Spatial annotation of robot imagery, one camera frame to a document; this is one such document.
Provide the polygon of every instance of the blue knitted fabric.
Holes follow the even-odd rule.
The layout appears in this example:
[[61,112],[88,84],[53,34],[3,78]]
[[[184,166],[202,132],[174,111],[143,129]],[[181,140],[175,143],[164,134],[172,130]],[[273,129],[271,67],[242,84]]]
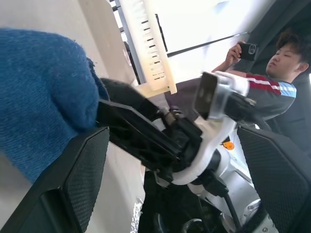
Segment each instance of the blue knitted fabric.
[[108,94],[83,49],[60,35],[0,29],[0,54],[1,150],[34,182],[73,137],[94,128],[99,89]]

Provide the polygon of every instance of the red stripe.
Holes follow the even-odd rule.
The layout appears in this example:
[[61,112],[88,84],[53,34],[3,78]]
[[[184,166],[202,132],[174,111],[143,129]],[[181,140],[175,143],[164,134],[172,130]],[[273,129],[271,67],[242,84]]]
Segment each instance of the red stripe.
[[269,84],[261,84],[261,83],[255,83],[253,81],[249,81],[249,87],[252,89],[261,89],[261,90],[266,90],[266,91],[270,91],[273,92],[277,95],[281,95],[281,91],[280,90],[276,90],[273,89],[271,86],[279,86],[278,82],[275,81],[271,81],[268,80],[266,77],[262,76],[262,75],[253,75],[253,74],[247,74],[246,75],[247,78],[252,78],[252,79],[256,79],[256,80],[260,80],[260,81],[266,81],[269,82]]

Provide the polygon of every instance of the white comb-like part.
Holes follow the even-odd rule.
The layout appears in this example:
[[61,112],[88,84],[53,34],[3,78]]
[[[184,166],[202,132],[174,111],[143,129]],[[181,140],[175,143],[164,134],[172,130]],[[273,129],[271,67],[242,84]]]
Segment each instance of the white comb-like part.
[[146,97],[177,92],[152,0],[120,0],[147,83],[138,86]]

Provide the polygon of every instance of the dark t-shirt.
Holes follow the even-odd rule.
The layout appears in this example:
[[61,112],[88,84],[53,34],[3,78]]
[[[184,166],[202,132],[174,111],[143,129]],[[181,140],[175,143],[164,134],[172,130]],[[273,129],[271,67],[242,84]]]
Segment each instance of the dark t-shirt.
[[[247,97],[256,101],[265,120],[286,112],[296,98],[297,90],[290,83],[254,74],[246,74],[246,78],[250,84]],[[177,106],[190,120],[195,120],[198,114],[192,104],[199,84],[200,78],[178,83],[176,94],[165,93],[168,105]]]

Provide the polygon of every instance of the blue stripe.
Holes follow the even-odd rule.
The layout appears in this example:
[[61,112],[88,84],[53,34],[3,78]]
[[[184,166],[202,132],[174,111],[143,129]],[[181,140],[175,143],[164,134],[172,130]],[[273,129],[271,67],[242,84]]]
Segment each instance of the blue stripe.
[[279,82],[278,84],[280,85],[280,87],[293,88],[293,90],[280,90],[281,95],[296,98],[297,90],[294,85],[283,82]]

